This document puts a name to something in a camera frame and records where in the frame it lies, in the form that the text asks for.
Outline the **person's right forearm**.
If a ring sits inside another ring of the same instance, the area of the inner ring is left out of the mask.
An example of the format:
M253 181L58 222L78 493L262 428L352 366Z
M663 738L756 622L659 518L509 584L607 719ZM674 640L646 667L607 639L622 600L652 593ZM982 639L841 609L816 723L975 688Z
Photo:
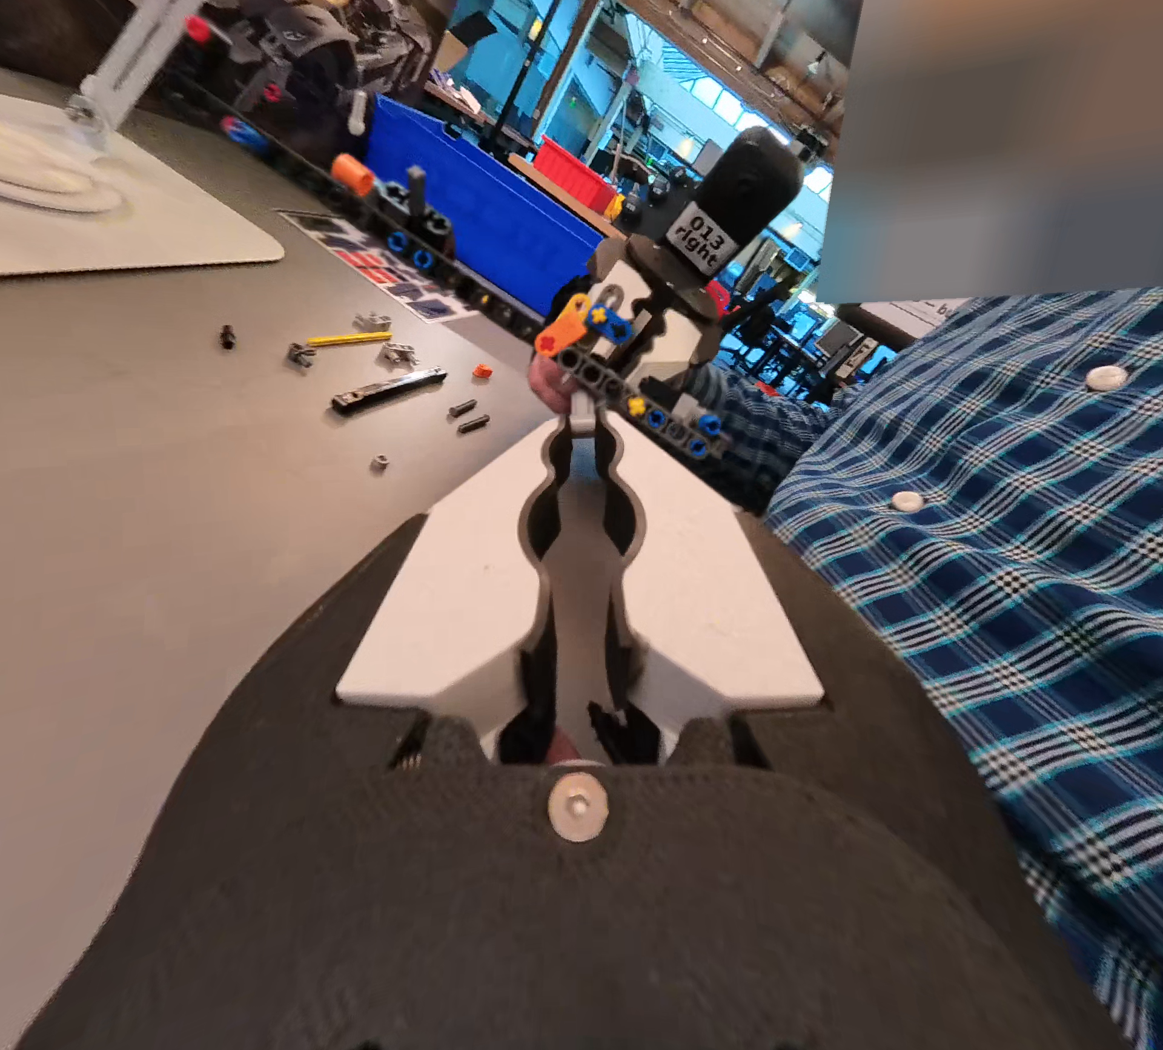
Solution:
M694 472L733 505L764 516L778 482L844 417L844 407L816 409L758 393L742 373L700 364L686 373L686 393L719 417L724 455Z

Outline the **white rounded board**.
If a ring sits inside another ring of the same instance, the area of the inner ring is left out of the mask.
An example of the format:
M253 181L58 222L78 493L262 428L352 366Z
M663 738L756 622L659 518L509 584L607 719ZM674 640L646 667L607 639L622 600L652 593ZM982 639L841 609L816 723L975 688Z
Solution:
M257 268L281 244L140 144L88 148L44 101L0 99L0 275Z

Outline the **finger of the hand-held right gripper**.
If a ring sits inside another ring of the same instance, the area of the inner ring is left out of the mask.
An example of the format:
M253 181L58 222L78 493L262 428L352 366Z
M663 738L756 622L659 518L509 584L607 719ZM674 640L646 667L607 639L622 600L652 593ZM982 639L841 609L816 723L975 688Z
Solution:
M640 378L670 378L717 358L717 323L663 318L663 335L640 353Z
M633 322L640 313L640 305L646 305L646 277L633 260L616 260L591 292L591 309L605 318Z

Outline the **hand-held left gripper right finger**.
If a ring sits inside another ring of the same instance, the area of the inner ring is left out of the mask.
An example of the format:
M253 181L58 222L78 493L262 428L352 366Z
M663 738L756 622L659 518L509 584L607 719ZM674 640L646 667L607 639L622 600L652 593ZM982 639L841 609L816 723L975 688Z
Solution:
M591 723L607 754L663 764L691 723L821 708L747 516L633 428L593 428L591 445L607 570L607 708Z

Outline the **lego sticker sheet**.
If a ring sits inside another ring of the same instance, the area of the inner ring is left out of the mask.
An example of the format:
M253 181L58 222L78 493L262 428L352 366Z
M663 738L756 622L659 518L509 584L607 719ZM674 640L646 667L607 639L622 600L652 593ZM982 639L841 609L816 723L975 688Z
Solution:
M479 318L468 301L440 288L434 269L419 269L415 255L374 239L373 231L355 227L341 216L314 216L314 211L280 211L291 227L335 255L341 268L362 275L378 288L393 305L415 313L419 322L452 323Z

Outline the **black lego chassis assembly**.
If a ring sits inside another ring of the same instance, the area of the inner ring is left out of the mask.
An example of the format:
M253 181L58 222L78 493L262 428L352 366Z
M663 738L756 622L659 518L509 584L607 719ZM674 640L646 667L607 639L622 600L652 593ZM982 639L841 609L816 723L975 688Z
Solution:
M315 193L328 216L415 255L419 269L434 269L440 288L561 364L576 378L576 393L591 393L605 409L652 430L691 461L724 455L731 445L717 412L670 388L670 378L640 378L640 353L663 335L663 318L678 313L659 313L649 301L633 322L593 313L591 260L586 277L551 295L547 318L534 318L468 269L455 257L452 219L427 197L427 171L410 171L405 185L367 171L374 99L355 85L346 90L337 68L305 70L305 58L315 52L352 52L341 33L335 41L315 38L309 16L324 11L291 3L244 16L232 29L196 11L180 52L165 68L165 99L214 120L226 140Z

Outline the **clear acrylic stand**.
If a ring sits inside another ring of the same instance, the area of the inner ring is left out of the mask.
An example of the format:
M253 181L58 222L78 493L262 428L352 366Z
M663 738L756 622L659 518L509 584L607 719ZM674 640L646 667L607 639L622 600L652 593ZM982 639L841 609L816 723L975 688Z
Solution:
M64 216L106 216L122 207L122 191L109 185L102 164L204 3L206 0L140 0L102 68L68 99L64 129L4 123L0 197Z

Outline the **black lego gear rack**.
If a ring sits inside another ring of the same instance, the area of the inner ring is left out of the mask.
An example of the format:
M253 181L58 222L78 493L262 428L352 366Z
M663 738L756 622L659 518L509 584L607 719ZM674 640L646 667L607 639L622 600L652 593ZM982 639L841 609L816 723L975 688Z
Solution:
M415 393L421 393L421 388L440 388L443 378L449 378L443 366L410 373L410 375L397 375L397 378L382 378L382 382L367 382L367 388L337 393L337 397L328 399L328 409L335 409L337 417L355 417L355 412L362 412L362 409L405 399L405 397L415 397Z

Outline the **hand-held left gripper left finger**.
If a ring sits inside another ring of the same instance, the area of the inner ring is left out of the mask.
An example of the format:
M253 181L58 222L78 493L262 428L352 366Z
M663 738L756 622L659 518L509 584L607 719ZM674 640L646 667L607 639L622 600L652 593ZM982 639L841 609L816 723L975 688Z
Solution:
M400 573L373 616L337 702L461 719L499 760L500 730L528 708L518 659L547 629L540 498L557 510L570 420L546 420L431 505Z

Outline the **person's right hand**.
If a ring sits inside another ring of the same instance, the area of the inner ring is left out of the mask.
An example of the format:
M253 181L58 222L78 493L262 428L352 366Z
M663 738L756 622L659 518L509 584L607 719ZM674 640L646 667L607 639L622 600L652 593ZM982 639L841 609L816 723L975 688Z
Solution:
M576 378L561 364L531 353L528 382L557 417L570 417Z

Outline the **white paper sign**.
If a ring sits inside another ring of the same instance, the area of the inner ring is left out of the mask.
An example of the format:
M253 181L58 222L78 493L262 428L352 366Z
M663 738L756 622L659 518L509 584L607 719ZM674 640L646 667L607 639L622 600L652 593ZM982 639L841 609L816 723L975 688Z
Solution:
M968 301L861 305L861 331L889 352L907 352L936 335Z

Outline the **large blue storage bin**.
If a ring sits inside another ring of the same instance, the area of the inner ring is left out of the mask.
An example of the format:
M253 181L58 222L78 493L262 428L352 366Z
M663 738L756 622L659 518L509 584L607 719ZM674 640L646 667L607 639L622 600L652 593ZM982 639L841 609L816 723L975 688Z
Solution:
M547 318L551 295L586 277L599 231L431 113L374 99L367 171L410 181L427 171L427 197L452 219L455 257L499 292Z

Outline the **red storage bin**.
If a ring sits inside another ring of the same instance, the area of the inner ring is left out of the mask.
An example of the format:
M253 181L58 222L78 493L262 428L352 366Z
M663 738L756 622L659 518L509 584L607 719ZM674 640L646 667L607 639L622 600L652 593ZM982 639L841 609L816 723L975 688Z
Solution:
M616 185L547 135L531 164L593 216L607 216L607 207L616 203Z

